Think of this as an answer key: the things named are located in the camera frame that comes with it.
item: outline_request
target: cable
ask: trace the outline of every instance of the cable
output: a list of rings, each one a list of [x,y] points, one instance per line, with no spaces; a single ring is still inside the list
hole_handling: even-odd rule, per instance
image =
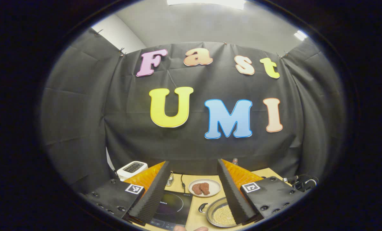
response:
[[[182,175],[183,175],[183,174],[181,174],[181,185],[182,185],[182,187],[184,188],[184,193],[185,193],[185,184],[184,184],[184,182],[182,182]]]

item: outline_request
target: blue letter m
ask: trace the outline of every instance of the blue letter m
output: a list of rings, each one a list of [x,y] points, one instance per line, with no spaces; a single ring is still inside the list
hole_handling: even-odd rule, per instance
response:
[[[226,137],[229,137],[237,125],[234,136],[237,138],[250,137],[252,131],[249,129],[249,112],[252,102],[246,99],[238,100],[234,110],[229,114],[224,103],[220,99],[209,99],[204,104],[210,111],[210,122],[208,132],[205,134],[207,139],[218,139],[221,133],[218,132],[218,124]]]

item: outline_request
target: wooden table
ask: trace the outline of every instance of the wooden table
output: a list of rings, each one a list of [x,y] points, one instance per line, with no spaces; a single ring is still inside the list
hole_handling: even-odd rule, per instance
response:
[[[256,171],[253,171],[253,173],[257,174],[258,176],[264,176],[264,177],[275,176],[275,177],[279,178],[280,180],[282,180],[282,177],[280,177],[278,174],[276,174],[270,168],[256,170]],[[217,175],[183,175],[182,181],[185,183],[185,192],[186,193],[190,193],[190,191],[188,190],[188,185],[192,181],[198,180],[198,179],[211,179],[211,180],[217,181],[218,183],[221,183],[221,181],[219,180],[219,177]],[[181,186],[181,174],[174,174],[174,182],[172,183],[172,186],[165,187],[165,190],[183,193],[184,189]],[[237,225],[237,226],[232,227],[232,228],[220,228],[220,227],[216,227],[216,226],[212,225],[207,220],[205,213],[201,213],[198,211],[198,208],[200,207],[201,204],[213,203],[214,201],[216,201],[220,198],[223,198],[223,197],[225,197],[225,193],[224,193],[224,190],[222,187],[221,187],[220,192],[215,196],[210,196],[210,197],[193,196],[192,202],[191,202],[191,207],[190,207],[190,212],[188,214],[187,223],[185,224],[185,228],[187,229],[187,231],[193,231],[193,230],[195,230],[201,226],[208,227],[208,229],[210,231],[216,231],[216,230],[233,231],[233,230],[238,230],[242,227],[246,227],[246,226],[251,225],[253,223],[253,222],[251,222],[250,224],[247,224],[247,225]],[[155,227],[155,226],[149,225],[149,224],[146,224],[145,227],[140,226],[140,225],[138,225],[138,226],[141,228],[151,230],[151,231],[166,231],[166,229]]]

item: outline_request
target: black induction cooktop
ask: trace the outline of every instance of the black induction cooktop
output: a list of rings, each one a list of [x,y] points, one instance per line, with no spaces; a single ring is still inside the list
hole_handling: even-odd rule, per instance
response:
[[[164,195],[150,225],[167,230],[173,230],[176,225],[185,227],[192,196],[191,193],[164,190]]]

